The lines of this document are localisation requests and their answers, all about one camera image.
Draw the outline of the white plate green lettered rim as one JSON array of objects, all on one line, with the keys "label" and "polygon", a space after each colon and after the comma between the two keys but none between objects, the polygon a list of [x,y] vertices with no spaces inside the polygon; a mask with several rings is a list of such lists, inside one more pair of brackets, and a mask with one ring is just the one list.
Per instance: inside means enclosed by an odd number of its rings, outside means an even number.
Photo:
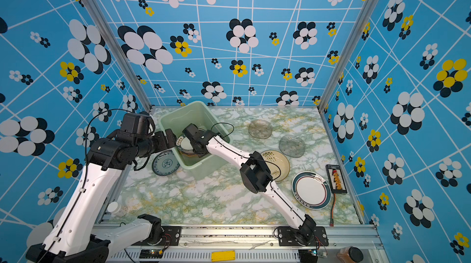
[{"label": "white plate green lettered rim", "polygon": [[181,136],[178,137],[176,147],[181,153],[187,155],[195,154],[190,140],[184,134],[181,134]]}]

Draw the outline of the beige bowl plate with leaves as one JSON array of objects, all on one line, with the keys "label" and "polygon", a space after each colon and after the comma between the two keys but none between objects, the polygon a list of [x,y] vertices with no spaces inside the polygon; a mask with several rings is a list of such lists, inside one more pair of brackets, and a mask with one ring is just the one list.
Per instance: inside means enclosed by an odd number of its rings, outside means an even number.
[{"label": "beige bowl plate with leaves", "polygon": [[273,180],[282,181],[289,175],[291,166],[284,154],[276,150],[268,150],[262,152],[261,156],[269,167]]}]

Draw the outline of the white plate striped green rim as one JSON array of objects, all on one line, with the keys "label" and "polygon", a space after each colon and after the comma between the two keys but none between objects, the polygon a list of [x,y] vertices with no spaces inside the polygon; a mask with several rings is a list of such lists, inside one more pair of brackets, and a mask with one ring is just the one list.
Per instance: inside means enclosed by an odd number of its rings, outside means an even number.
[{"label": "white plate striped green rim", "polygon": [[328,206],[332,193],[327,181],[315,172],[300,172],[292,180],[295,199],[305,208],[321,210]]}]

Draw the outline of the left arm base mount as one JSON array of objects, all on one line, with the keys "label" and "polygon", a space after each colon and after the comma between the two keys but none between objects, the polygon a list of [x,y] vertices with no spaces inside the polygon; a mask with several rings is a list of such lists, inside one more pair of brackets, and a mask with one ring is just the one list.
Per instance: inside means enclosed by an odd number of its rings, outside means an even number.
[{"label": "left arm base mount", "polygon": [[157,243],[158,246],[174,247],[179,244],[180,238],[182,236],[181,226],[162,226],[161,232],[162,232],[162,236]]}]

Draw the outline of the light green plastic bin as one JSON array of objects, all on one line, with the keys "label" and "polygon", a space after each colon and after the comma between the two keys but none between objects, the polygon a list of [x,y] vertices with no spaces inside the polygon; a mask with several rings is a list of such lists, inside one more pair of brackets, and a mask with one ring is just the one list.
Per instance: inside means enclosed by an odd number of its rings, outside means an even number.
[{"label": "light green plastic bin", "polygon": [[[233,142],[232,138],[227,136],[229,131],[226,126],[220,124],[217,117],[201,101],[192,102],[185,107],[180,107],[159,119],[160,128],[162,130],[172,130],[177,137],[183,135],[184,129],[190,124],[194,124],[202,130],[211,129],[213,132],[224,136],[224,141],[228,143]],[[196,179],[209,176],[227,164],[222,158],[212,154],[199,158],[184,156],[177,148],[174,148],[173,152],[182,168],[189,171]]]}]

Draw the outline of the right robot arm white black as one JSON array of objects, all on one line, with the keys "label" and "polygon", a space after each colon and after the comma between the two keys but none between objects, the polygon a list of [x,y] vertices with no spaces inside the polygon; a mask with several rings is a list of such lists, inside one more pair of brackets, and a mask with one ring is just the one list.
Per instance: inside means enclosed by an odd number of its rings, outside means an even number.
[{"label": "right robot arm white black", "polygon": [[198,156],[211,154],[236,166],[244,186],[254,194],[262,194],[282,214],[294,232],[297,244],[307,247],[321,243],[316,234],[317,224],[314,219],[294,205],[282,192],[259,152],[242,151],[211,130],[201,131],[194,124],[184,128],[183,134]]}]

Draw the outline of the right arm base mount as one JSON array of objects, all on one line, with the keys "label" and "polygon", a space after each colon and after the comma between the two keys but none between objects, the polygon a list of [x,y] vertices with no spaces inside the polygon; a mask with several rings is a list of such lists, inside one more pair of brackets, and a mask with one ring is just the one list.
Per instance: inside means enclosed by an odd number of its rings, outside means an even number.
[{"label": "right arm base mount", "polygon": [[296,240],[295,230],[289,226],[278,226],[273,231],[274,237],[278,240],[280,247],[328,247],[329,240],[326,229],[317,226],[314,232],[315,238],[311,239],[308,245],[303,245]]}]

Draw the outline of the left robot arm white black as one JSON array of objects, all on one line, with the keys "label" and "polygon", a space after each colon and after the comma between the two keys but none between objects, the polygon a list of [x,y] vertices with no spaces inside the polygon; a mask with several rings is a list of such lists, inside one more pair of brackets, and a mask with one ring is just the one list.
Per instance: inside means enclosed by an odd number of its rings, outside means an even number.
[{"label": "left robot arm white black", "polygon": [[71,200],[51,233],[26,252],[34,263],[104,263],[137,242],[157,245],[167,239],[161,220],[141,215],[109,234],[93,234],[95,221],[110,190],[136,158],[175,146],[172,130],[157,131],[147,113],[126,113],[121,127],[96,140],[85,153],[85,167]]}]

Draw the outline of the yellow dotted plate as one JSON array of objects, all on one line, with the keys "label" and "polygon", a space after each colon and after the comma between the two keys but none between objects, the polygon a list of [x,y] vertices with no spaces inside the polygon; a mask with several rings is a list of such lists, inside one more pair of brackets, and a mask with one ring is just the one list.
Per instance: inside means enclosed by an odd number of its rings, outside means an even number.
[{"label": "yellow dotted plate", "polygon": [[183,153],[183,152],[179,152],[179,153],[183,157],[200,158],[197,154],[186,154],[186,153]]}]

